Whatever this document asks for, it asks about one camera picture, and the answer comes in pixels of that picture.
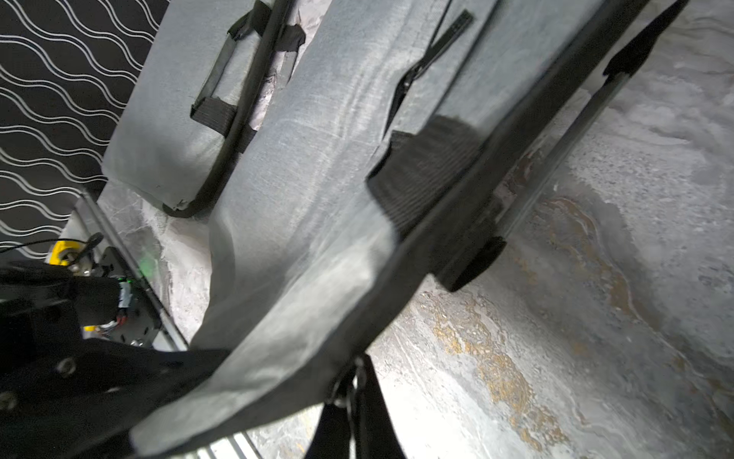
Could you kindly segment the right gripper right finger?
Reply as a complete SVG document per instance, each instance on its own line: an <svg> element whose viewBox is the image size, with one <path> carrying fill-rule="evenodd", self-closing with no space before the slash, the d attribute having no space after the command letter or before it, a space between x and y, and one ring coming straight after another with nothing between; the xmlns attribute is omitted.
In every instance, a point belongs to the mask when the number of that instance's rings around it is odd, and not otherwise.
<svg viewBox="0 0 734 459"><path fill-rule="evenodd" d="M405 459L371 358L366 354L357 357L355 371L351 388L351 422L356 457Z"/></svg>

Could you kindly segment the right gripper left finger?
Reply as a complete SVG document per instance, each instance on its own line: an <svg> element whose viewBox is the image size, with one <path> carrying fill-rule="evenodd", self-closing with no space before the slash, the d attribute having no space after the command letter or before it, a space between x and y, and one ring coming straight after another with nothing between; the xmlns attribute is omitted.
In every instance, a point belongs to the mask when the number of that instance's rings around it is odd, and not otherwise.
<svg viewBox="0 0 734 459"><path fill-rule="evenodd" d="M351 427L347 409L325 405L305 459L349 459Z"/></svg>

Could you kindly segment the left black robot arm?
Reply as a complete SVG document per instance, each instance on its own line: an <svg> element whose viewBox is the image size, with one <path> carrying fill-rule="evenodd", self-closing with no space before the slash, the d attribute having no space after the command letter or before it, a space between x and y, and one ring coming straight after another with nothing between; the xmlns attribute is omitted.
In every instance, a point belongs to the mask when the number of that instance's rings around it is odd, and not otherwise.
<svg viewBox="0 0 734 459"><path fill-rule="evenodd" d="M85 338L131 317L135 285L15 261L1 269L1 454L135 458L132 430L204 382L223 350L166 352Z"/></svg>

